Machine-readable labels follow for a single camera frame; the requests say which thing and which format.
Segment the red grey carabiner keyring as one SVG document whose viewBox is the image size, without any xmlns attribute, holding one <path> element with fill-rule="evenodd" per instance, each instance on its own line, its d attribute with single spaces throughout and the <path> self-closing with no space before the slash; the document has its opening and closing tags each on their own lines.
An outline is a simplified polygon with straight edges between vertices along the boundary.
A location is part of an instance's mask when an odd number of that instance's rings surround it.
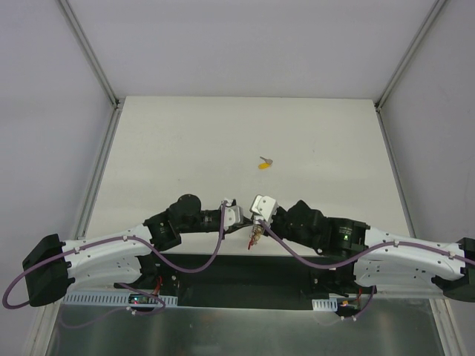
<svg viewBox="0 0 475 356">
<path fill-rule="evenodd" d="M 264 228 L 262 225 L 253 225 L 252 230 L 249 235 L 249 243 L 247 249 L 250 250 L 252 246 L 256 245 L 264 233 Z"/>
</svg>

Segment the key with yellow tag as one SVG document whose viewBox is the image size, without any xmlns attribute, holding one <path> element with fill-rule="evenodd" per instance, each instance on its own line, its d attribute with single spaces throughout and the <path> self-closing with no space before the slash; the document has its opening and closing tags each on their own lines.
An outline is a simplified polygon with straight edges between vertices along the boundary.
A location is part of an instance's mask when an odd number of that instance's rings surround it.
<svg viewBox="0 0 475 356">
<path fill-rule="evenodd" d="M 267 159 L 264 158 L 263 156 L 260 156 L 261 163 L 258 165 L 259 170 L 265 170 L 267 168 L 270 168 L 273 164 L 272 159 Z"/>
</svg>

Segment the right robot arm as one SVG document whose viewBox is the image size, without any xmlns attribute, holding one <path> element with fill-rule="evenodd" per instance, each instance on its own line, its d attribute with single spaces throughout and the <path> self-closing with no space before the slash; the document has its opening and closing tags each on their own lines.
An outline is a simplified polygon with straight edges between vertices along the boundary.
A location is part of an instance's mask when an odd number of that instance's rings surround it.
<svg viewBox="0 0 475 356">
<path fill-rule="evenodd" d="M 259 212 L 273 238 L 334 260 L 335 287 L 426 286 L 452 300 L 474 301 L 474 240 L 435 243 L 383 231 L 365 222 L 326 217 L 299 200 L 289 209 L 264 197 Z"/>
</svg>

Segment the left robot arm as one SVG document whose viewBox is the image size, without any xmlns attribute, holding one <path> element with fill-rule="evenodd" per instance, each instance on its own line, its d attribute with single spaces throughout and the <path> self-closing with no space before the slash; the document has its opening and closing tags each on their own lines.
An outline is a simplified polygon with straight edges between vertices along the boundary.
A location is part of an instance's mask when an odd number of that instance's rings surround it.
<svg viewBox="0 0 475 356">
<path fill-rule="evenodd" d="M 185 194 L 163 212 L 118 234 L 68 241 L 50 234 L 22 262 L 28 303 L 46 306 L 69 291 L 115 283 L 150 288 L 157 279 L 154 253 L 181 244 L 182 234 L 216 232 L 223 239 L 251 224 L 234 200 L 204 210 L 197 196 Z"/>
</svg>

